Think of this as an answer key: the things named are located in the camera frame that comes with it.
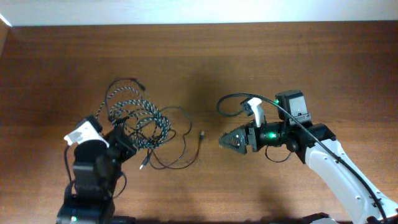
cable connector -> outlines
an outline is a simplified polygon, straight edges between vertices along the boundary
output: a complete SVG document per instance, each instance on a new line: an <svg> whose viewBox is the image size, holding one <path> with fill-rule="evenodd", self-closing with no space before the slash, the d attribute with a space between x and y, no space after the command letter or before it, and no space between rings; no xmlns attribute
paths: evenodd
<svg viewBox="0 0 398 224"><path fill-rule="evenodd" d="M145 157L144 161L142 162L141 166L139 167L140 170L142 170L142 168L144 168L148 164L149 159L150 159L150 155L151 155L151 153L148 154L148 156Z"/></svg>
<svg viewBox="0 0 398 224"><path fill-rule="evenodd" d="M202 141L205 138L205 131L201 131L199 134L199 141Z"/></svg>

tangled cable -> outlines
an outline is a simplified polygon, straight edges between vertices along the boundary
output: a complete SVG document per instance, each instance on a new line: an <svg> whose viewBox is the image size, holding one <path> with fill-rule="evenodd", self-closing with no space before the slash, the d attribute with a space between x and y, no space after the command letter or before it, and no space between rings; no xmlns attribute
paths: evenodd
<svg viewBox="0 0 398 224"><path fill-rule="evenodd" d="M145 166L148 162L155 169L184 169L193 164L197 159L199 147L194 157L187 161L185 165L181 167L174 167L174 165L183 158L187 151L185 136L188 135L192 130L192 119L189 114L179 106L168 106L162 110L159 110L156 105L147 100L144 100L141 92L131 86L116 87L112 92L110 92L110 89L115 85L115 83L119 81L131 81L132 83L136 84L142 91L145 91L145 87L141 85L136 79L121 78L113 81L106 90L104 101L102 102L96 113L96 119L98 120L101 110L105 107L106 113L108 115L108 120L111 122L111 124L114 127L117 125L122 125L126 134L131 138L135 148L137 148L138 150L148 150L147 157L144 159L141 168L143 168L143 166ZM114 98L119 93L126 91L132 92L135 97L137 97L137 99L131 99L131 97L129 96L128 100L116 102L113 106L109 107L109 100ZM190 126L188 131L182 136L184 147L181 155L175 161L166 164L165 162L162 162L160 160L159 156L156 154L155 149L169 142L176 136L176 131L172 129L172 124L170 120L166 116L162 115L164 111L169 109L180 110L189 120ZM144 134L144 128L150 124L154 124L154 130L152 132L152 135L146 136ZM153 165L150 160L152 155L154 155L155 160L158 164L160 164L160 166Z"/></svg>

wooden table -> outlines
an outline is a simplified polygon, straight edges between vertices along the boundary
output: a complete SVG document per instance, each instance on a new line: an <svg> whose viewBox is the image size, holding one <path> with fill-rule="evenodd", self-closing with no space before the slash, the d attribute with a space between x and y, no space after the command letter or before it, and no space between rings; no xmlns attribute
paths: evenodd
<svg viewBox="0 0 398 224"><path fill-rule="evenodd" d="M206 131L188 169L139 171L144 152L123 164L128 185L116 215L243 222L326 212L347 220L296 156L275 164L263 151L242 156L218 145L250 119L221 117L220 97L273 98L289 89L304 92L313 122L325 123L363 173L398 201L397 62L397 22L13 27L0 59L0 222L55 222L67 184L63 136L97 110L116 77L138 78L160 108L186 108L195 123L191 150ZM268 121L277 120L274 108L265 110ZM170 119L187 127L178 114ZM178 138L159 153L177 156L181 147ZM285 147L270 151L286 155Z"/></svg>

white wall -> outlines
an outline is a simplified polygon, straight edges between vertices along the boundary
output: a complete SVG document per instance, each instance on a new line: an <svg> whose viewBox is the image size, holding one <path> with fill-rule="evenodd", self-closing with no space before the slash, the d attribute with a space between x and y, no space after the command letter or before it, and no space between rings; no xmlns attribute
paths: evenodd
<svg viewBox="0 0 398 224"><path fill-rule="evenodd" d="M4 44L6 43L8 30L9 30L9 27L5 23L0 21L0 57L2 54Z"/></svg>
<svg viewBox="0 0 398 224"><path fill-rule="evenodd" d="M0 0L13 26L398 19L398 0Z"/></svg>

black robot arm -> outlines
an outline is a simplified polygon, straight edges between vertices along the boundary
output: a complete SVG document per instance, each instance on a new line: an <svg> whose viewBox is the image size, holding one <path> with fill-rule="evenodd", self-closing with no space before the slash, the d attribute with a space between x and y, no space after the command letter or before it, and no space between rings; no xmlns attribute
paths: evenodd
<svg viewBox="0 0 398 224"><path fill-rule="evenodd" d="M79 129L83 125L93 129ZM93 130L98 133L102 128L93 116L78 124L78 129L71 135L72 139L79 141L74 152L75 180L65 189L57 224L133 223L133 218L113 217L113 198L116 183L124 175L121 164L134 156L137 149L131 147L133 144L121 126L116 126L103 139L97 139L99 137Z"/></svg>

